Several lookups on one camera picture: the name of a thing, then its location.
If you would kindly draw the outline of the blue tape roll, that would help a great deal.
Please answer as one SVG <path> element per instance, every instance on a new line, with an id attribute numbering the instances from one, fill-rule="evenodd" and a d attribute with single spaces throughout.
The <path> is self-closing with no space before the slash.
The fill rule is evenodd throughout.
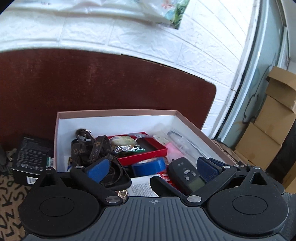
<path id="1" fill-rule="evenodd" d="M 165 169 L 166 164 L 164 157 L 151 158 L 132 165 L 135 177 L 155 175 L 161 173 Z"/>

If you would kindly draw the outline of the black digital scale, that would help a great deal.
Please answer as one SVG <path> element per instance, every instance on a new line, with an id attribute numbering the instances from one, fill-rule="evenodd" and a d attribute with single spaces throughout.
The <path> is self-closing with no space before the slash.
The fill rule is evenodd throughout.
<path id="1" fill-rule="evenodd" d="M 167 167 L 171 182 L 186 196 L 206 185 L 198 170 L 186 158 L 178 158 Z"/>

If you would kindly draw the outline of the large clear plastic case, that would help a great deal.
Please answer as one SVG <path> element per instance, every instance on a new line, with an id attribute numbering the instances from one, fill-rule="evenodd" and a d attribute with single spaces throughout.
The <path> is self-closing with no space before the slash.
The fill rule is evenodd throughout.
<path id="1" fill-rule="evenodd" d="M 155 125 L 151 129 L 152 137 L 164 146 L 171 142 L 179 151 L 182 152 L 184 158 L 189 160 L 194 166 L 199 157 L 214 158 L 216 153 L 206 145 L 199 137 L 191 140 L 183 133 L 175 128 L 162 124 Z"/>

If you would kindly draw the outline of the packaged round cookies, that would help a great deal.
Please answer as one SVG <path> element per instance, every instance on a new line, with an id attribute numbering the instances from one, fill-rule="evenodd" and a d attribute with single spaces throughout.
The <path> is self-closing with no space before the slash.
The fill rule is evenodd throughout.
<path id="1" fill-rule="evenodd" d="M 109 141 L 116 154 L 142 153 L 145 148 L 137 142 L 138 139 L 135 136 L 113 136 Z"/>

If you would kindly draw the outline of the white pink cloth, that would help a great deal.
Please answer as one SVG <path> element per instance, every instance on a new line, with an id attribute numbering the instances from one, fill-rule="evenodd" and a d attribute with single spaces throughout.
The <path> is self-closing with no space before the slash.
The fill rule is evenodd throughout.
<path id="1" fill-rule="evenodd" d="M 167 149 L 166 153 L 166 159 L 168 160 L 168 164 L 170 164 L 172 161 L 178 159 L 178 158 L 183 158 L 184 155 L 182 154 L 181 151 L 179 151 L 178 148 L 176 148 L 171 142 L 167 143 L 165 145 Z"/>

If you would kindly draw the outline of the red open gift box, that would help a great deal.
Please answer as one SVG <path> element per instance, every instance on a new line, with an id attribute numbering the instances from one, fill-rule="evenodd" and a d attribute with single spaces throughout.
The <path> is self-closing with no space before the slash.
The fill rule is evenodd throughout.
<path id="1" fill-rule="evenodd" d="M 129 133 L 121 136 L 139 137 L 137 142 L 145 148 L 145 151 L 142 153 L 115 153 L 122 166 L 130 166 L 143 160 L 156 157 L 165 157 L 167 155 L 166 147 L 156 141 L 153 137 L 149 136 L 147 133 Z"/>

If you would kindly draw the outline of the brown cardboard storage box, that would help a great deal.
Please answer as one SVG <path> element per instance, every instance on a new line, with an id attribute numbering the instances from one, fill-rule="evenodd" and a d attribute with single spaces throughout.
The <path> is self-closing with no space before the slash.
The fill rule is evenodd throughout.
<path id="1" fill-rule="evenodd" d="M 176 110 L 82 110 L 57 114 L 54 140 L 54 167 L 66 172 L 71 141 L 77 129 L 87 129 L 93 136 L 115 136 L 144 132 L 149 136 L 174 131 L 196 149 L 195 158 L 214 158 L 228 165 L 234 162 L 201 130 Z"/>

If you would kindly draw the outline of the black product box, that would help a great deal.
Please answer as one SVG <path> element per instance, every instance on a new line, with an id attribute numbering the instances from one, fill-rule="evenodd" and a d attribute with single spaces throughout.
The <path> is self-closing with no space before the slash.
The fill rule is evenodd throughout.
<path id="1" fill-rule="evenodd" d="M 11 168 L 17 184 L 32 186 L 46 169 L 53 168 L 53 166 L 53 141 L 33 136 L 22 136 Z"/>

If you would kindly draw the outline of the stacked cardboard boxes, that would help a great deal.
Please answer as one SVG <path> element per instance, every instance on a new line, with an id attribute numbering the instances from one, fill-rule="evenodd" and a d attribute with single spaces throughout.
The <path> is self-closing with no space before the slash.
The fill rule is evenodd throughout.
<path id="1" fill-rule="evenodd" d="M 238 156 L 261 167 L 288 187 L 295 163 L 295 74 L 274 67 L 267 76 L 266 99 L 235 147 Z"/>

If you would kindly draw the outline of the patterned brown black tablecloth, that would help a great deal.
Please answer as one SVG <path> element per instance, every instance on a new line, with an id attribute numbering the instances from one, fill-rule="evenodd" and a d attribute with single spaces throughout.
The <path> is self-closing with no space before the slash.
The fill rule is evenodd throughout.
<path id="1" fill-rule="evenodd" d="M 27 195 L 13 174 L 1 173 L 1 240 L 22 240 L 25 231 L 19 219 L 19 205 Z"/>

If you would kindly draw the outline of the dark brown wooden headboard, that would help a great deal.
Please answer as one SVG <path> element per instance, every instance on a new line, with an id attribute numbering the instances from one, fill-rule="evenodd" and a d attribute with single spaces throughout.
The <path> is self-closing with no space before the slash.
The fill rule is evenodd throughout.
<path id="1" fill-rule="evenodd" d="M 214 84 L 155 62 L 82 50 L 1 53 L 1 145 L 24 134 L 52 140 L 59 111 L 177 110 L 201 128 Z"/>

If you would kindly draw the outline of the floral plastic bag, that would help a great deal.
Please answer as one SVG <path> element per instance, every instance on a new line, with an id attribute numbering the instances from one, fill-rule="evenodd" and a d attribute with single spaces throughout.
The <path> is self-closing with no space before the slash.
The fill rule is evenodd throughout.
<path id="1" fill-rule="evenodd" d="M 180 27 L 189 1 L 13 1 L 10 9 L 122 17 Z"/>

